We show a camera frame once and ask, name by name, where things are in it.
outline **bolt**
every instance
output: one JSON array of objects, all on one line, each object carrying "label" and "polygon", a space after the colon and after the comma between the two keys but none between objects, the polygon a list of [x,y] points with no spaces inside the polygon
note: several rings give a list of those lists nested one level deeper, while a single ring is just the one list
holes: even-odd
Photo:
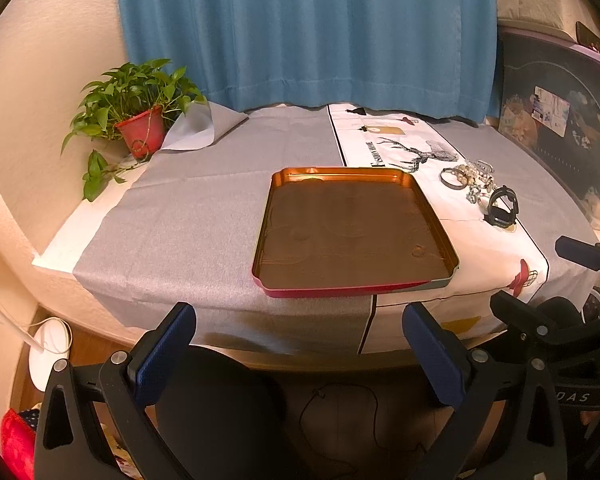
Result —
[{"label": "bolt", "polygon": [[126,352],[122,350],[118,350],[111,356],[111,362],[115,365],[122,364],[126,361]]},{"label": "bolt", "polygon": [[56,361],[54,363],[54,370],[56,372],[61,372],[65,368],[66,368],[66,359],[58,359],[58,361]]},{"label": "bolt", "polygon": [[544,361],[542,361],[542,359],[538,359],[537,357],[531,359],[531,365],[538,371],[544,370]]},{"label": "bolt", "polygon": [[471,359],[477,363],[485,363],[489,360],[489,354],[480,348],[475,349],[471,352]]}]

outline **rectangular metal tray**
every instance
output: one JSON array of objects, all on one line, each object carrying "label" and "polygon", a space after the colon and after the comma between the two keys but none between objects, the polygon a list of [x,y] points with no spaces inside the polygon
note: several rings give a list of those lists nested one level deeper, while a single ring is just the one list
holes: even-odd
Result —
[{"label": "rectangular metal tray", "polygon": [[459,261],[412,175],[286,168],[271,177],[251,272],[273,298],[442,288]]}]

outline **curtain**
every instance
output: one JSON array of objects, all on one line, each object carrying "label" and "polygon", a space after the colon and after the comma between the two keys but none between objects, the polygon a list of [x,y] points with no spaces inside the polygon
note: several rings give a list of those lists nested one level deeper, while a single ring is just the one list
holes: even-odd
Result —
[{"label": "curtain", "polygon": [[129,58],[168,57],[216,103],[355,102],[482,121],[495,0],[119,0]]}]

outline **flower pot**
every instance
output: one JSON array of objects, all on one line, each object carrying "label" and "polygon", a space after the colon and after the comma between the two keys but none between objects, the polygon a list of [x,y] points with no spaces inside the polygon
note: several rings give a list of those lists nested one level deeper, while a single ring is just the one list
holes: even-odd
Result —
[{"label": "flower pot", "polygon": [[157,152],[164,141],[162,107],[154,106],[135,117],[115,124],[115,127],[125,139],[131,154],[136,160],[142,160],[147,155]]}]

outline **tray rim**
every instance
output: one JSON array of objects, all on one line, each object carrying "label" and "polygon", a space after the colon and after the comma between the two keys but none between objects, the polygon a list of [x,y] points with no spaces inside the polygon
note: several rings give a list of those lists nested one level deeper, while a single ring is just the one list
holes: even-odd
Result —
[{"label": "tray rim", "polygon": [[[306,180],[308,178],[315,178],[317,175],[332,175],[332,176],[370,176],[385,174],[388,181],[395,181],[397,178],[402,182],[408,178],[411,180],[411,189],[419,195],[421,203],[426,205],[425,210],[422,210],[423,214],[427,216],[430,224],[433,224],[438,237],[446,238],[446,247],[443,249],[448,252],[447,257],[451,260],[454,265],[449,270],[450,275],[448,278],[439,278],[435,280],[427,280],[420,282],[405,282],[405,283],[383,283],[381,285],[357,285],[357,286],[341,286],[341,287],[323,287],[323,288],[269,288],[262,283],[259,276],[257,275],[258,265],[258,254],[264,243],[264,229],[267,225],[267,211],[269,211],[270,202],[273,197],[275,190],[281,186],[284,186],[285,180],[289,176],[295,176],[297,181]],[[418,184],[418,181],[414,178],[411,173],[400,170],[398,168],[352,168],[349,166],[306,166],[306,167],[291,167],[283,168],[271,175],[271,183],[269,186],[269,193],[267,195],[267,202],[262,215],[262,224],[260,225],[260,232],[258,234],[258,241],[256,244],[253,265],[251,266],[251,277],[253,281],[258,285],[264,293],[270,298],[334,298],[342,296],[365,296],[375,294],[389,294],[396,292],[411,292],[415,290],[429,290],[432,288],[444,288],[449,284],[456,271],[459,269],[460,260],[456,250],[446,234],[442,222],[436,215],[435,211],[426,195],[424,195],[422,188]]]}]

